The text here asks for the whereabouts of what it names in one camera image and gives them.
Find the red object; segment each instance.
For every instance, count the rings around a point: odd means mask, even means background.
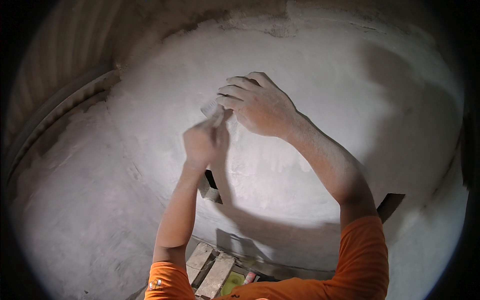
[[[257,274],[254,272],[248,272],[247,276],[245,277],[245,280],[243,281],[243,284],[251,283],[255,280],[255,277],[257,277]]]

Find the white painted wall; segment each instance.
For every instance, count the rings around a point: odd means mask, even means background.
[[[66,116],[70,124],[51,149],[27,154],[12,214],[56,298],[122,298],[141,287],[185,159],[181,133],[204,119],[199,107],[225,78],[251,71],[266,72],[357,158],[377,205],[389,192],[406,194],[385,224],[388,297],[409,289],[420,299],[433,286],[467,198],[457,161],[442,181],[460,129],[459,80],[434,49],[391,27],[294,5],[288,16],[208,21],[169,37],[106,103]],[[234,119],[228,128],[224,204],[197,195],[194,235],[260,261],[335,269],[339,208],[304,158]]]

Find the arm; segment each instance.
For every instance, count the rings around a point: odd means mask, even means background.
[[[293,106],[287,95],[263,73],[227,79],[216,100],[234,111],[249,131],[276,136],[292,144],[310,163],[328,192],[340,205],[343,229],[363,216],[376,216],[372,193],[355,159],[315,129]]]
[[[214,119],[209,119],[183,134],[187,160],[158,227],[153,252],[154,263],[171,262],[186,269],[185,248],[195,223],[198,184],[222,144],[219,137],[224,136],[217,134],[217,129],[213,127],[214,122]]]

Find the wooden pallet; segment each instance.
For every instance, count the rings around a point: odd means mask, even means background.
[[[235,258],[200,242],[187,261],[188,280],[198,300],[219,295],[235,265]]]

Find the concrete wall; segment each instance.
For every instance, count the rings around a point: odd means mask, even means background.
[[[461,81],[424,36],[289,3],[284,18],[207,21],[167,38],[106,101],[76,108],[30,149],[11,184],[12,216],[55,298],[122,299],[143,287],[185,159],[181,133],[225,78],[251,71],[355,156],[377,205],[406,195],[384,227],[389,297],[426,295],[465,211],[458,156],[449,167]],[[261,262],[334,270],[339,208],[310,166],[279,139],[234,119],[228,128],[227,165],[214,170],[224,204],[197,195],[194,235]]]

